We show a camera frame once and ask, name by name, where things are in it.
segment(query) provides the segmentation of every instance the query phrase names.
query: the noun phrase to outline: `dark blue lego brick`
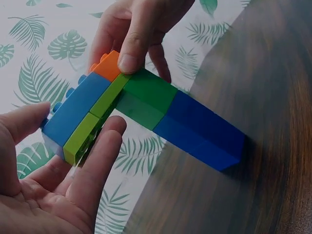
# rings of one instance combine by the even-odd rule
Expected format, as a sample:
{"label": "dark blue lego brick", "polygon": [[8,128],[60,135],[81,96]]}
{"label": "dark blue lego brick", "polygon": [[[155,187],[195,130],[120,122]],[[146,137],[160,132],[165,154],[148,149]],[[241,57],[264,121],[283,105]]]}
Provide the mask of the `dark blue lego brick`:
{"label": "dark blue lego brick", "polygon": [[42,133],[51,139],[54,145],[63,148],[76,127],[110,84],[110,81],[100,75],[90,73],[56,110],[43,127]]}
{"label": "dark blue lego brick", "polygon": [[188,153],[209,141],[236,158],[240,158],[245,136],[182,91],[177,92],[168,112],[153,132]]}
{"label": "dark blue lego brick", "polygon": [[197,146],[190,155],[209,165],[210,167],[222,171],[234,164],[239,163],[240,159],[232,156],[226,151],[218,148],[210,141],[205,141]]}

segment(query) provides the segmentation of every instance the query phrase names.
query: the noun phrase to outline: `white tablecloth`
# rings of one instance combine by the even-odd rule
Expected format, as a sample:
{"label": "white tablecloth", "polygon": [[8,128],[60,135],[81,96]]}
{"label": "white tablecloth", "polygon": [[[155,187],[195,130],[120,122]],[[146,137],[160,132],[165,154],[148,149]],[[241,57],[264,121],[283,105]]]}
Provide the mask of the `white tablecloth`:
{"label": "white tablecloth", "polygon": [[[0,4],[0,112],[39,101],[64,100],[86,69],[102,12],[114,0],[5,0]],[[196,0],[165,36],[173,85],[189,91],[202,60],[248,0]],[[146,60],[146,68],[155,68]],[[116,110],[128,124],[120,155],[105,185],[96,233],[122,232],[159,158],[165,140]],[[40,131],[17,146],[18,175],[25,177],[53,154]]]}

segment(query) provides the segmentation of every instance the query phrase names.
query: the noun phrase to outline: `lime green lego brick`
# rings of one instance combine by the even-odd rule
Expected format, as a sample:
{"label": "lime green lego brick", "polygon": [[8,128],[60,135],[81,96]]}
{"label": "lime green lego brick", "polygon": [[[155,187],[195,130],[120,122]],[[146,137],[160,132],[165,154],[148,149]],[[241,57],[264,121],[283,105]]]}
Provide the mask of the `lime green lego brick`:
{"label": "lime green lego brick", "polygon": [[116,109],[153,130],[167,113],[176,93],[177,88],[141,69],[124,86]]}
{"label": "lime green lego brick", "polygon": [[130,78],[131,75],[118,75],[89,112],[98,118],[102,118]]}
{"label": "lime green lego brick", "polygon": [[119,97],[120,95],[118,95],[115,100],[113,101],[113,103],[108,107],[108,109],[106,110],[106,112],[103,114],[103,116],[100,118],[99,120],[99,125],[102,127],[105,123],[105,121],[107,120],[107,118],[111,115],[111,113],[113,112],[113,110],[116,108],[117,103],[119,101]]}
{"label": "lime green lego brick", "polygon": [[76,165],[93,141],[98,128],[99,118],[88,113],[63,147],[66,162]]}

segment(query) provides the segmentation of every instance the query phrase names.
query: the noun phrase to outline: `lego structure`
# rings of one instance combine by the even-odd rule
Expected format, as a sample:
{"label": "lego structure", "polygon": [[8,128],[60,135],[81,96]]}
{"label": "lego structure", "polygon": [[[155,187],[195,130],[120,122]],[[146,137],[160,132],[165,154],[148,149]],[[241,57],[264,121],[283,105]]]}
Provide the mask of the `lego structure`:
{"label": "lego structure", "polygon": [[240,161],[245,135],[186,93],[142,68],[125,75],[112,51],[81,76],[41,131],[45,145],[76,165],[114,109],[216,170]]}

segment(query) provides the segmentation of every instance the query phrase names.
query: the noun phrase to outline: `orange lego brick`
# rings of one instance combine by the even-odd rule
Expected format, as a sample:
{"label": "orange lego brick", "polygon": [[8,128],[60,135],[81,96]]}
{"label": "orange lego brick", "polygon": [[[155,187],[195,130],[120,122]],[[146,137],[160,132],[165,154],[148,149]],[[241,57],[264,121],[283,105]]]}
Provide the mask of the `orange lego brick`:
{"label": "orange lego brick", "polygon": [[91,66],[90,72],[95,72],[108,79],[110,82],[113,82],[121,73],[117,65],[118,57],[119,53],[115,50],[111,51],[109,54],[104,54],[99,64],[95,63]]}

